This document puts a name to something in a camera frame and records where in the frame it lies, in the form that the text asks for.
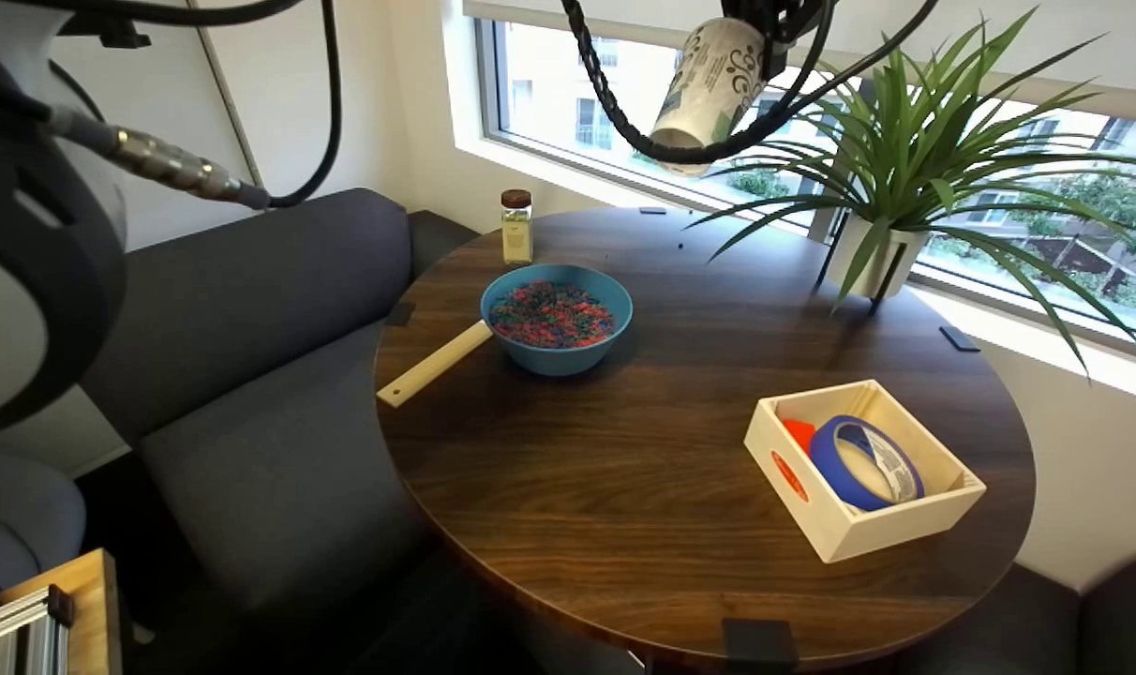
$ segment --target wooden box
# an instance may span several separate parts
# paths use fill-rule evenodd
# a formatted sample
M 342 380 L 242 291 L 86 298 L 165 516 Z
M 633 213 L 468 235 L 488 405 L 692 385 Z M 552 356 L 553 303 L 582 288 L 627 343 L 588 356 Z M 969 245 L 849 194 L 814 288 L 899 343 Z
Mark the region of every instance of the wooden box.
M 879 428 L 896 448 L 902 448 L 906 460 L 926 485 L 926 496 L 911 504 L 893 504 L 886 509 L 846 506 L 782 428 L 782 420 L 806 420 L 822 428 L 832 418 L 863 418 L 867 424 Z M 748 418 L 746 451 L 754 454 L 756 469 L 768 478 L 768 485 L 776 486 L 822 563 L 839 563 L 896 548 L 902 540 L 946 534 L 986 493 L 986 485 L 872 380 L 762 399 Z

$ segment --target window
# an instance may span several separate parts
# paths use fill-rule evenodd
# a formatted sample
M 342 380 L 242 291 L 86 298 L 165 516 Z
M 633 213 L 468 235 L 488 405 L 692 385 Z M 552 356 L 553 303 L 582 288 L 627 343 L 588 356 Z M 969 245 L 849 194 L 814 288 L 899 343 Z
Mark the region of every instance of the window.
M 615 131 L 596 94 L 576 66 L 576 45 L 566 29 L 541 29 L 516 21 L 488 21 L 488 43 L 498 79 L 493 101 L 510 101 L 492 118 L 492 134 L 507 143 L 526 143 L 533 150 L 576 163 L 615 179 L 637 179 L 642 189 L 667 193 L 689 205 L 741 203 L 746 194 L 786 194 L 806 193 L 806 185 L 771 175 L 771 171 L 734 171 L 734 175 L 684 175 L 659 169 L 657 163 L 628 150 Z M 607 86 L 627 110 L 628 123 L 642 131 L 651 126 L 664 89 L 676 76 L 676 50 L 633 45 L 633 43 L 596 43 L 602 61 Z M 756 110 L 763 110 L 786 84 L 771 84 Z M 776 134 L 814 134 L 814 126 L 786 123 Z M 1034 140 L 1096 140 L 1099 150 L 1136 153 L 1136 121 L 1108 121 L 1096 111 L 1061 111 L 1027 123 Z M 969 230 L 994 235 L 1011 235 L 1027 251 L 1046 254 L 1063 265 L 1078 285 L 1096 288 L 1128 326 L 1136 326 L 1136 185 L 1121 179 L 1078 179 L 1078 185 L 1046 185 L 1049 193 L 1088 199 L 1121 226 L 1121 233 L 1096 220 L 1063 218 L 1027 218 L 1011 210 L 976 210 Z M 986 298 L 1023 298 L 986 254 L 932 239 L 921 254 L 926 274 L 968 281 Z M 1071 291 L 1046 288 L 1063 310 L 1089 315 Z

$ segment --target white wall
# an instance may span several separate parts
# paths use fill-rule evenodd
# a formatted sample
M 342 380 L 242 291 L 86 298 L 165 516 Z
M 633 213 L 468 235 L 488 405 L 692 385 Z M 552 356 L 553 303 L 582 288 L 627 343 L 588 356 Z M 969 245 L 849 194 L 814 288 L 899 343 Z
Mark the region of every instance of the white wall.
M 345 84 L 355 86 L 345 159 L 337 169 L 337 185 L 368 185 L 385 193 L 390 199 L 412 210 L 437 210 L 457 218 L 473 230 L 493 226 L 493 199 L 510 185 L 526 185 L 536 193 L 536 205 L 572 210 L 596 205 L 596 199 L 553 189 L 552 179 L 536 179 L 528 171 L 512 171 L 473 153 L 461 153 L 455 140 L 455 111 L 473 118 L 468 79 L 473 79 L 473 53 L 468 29 L 457 18 L 455 0 L 376 0 L 376 3 L 337 3 L 347 18 L 342 28 L 345 38 Z M 278 34 L 261 34 L 253 50 L 273 43 L 307 43 L 310 28 L 278 28 Z M 267 53 L 242 53 L 227 38 L 227 76 L 238 66 L 238 111 L 252 126 L 253 150 L 267 159 L 267 175 L 281 185 L 300 171 L 310 159 L 302 146 L 302 131 L 291 121 L 307 121 L 302 110 L 290 110 L 283 121 L 273 111 L 291 104 L 283 101 L 290 86 L 302 89 L 297 61 L 290 66 L 273 66 Z M 105 94 L 107 104 L 142 96 L 146 70 L 165 65 L 148 65 L 165 55 L 133 55 L 128 66 L 142 70 L 115 70 L 115 65 L 91 65 L 91 86 L 113 86 Z M 178 121 L 178 110 L 207 111 L 207 121 Z M 227 150 L 227 123 L 213 121 L 210 94 L 190 89 L 176 101 L 176 94 L 146 96 L 138 104 L 138 121 L 172 123 L 178 134 L 213 134 L 213 150 Z M 161 203 L 155 218 L 167 220 L 158 233 L 138 233 L 133 239 L 155 239 L 165 233 L 193 230 L 193 218 L 178 218 L 178 210 L 193 210 L 190 203 Z M 1038 506 L 1034 530 L 1023 548 L 1023 563 L 1061 576 L 1068 585 L 1088 585 L 1104 568 L 1136 553 L 1136 399 L 1121 394 L 1121 385 L 1088 383 L 1078 376 L 1063 376 L 1053 365 L 1021 356 L 1011 348 L 994 345 L 988 365 L 1009 383 L 1031 443 L 1038 459 Z M 42 448 L 60 438 L 60 454 L 70 459 L 86 438 L 70 430 L 37 430 Z

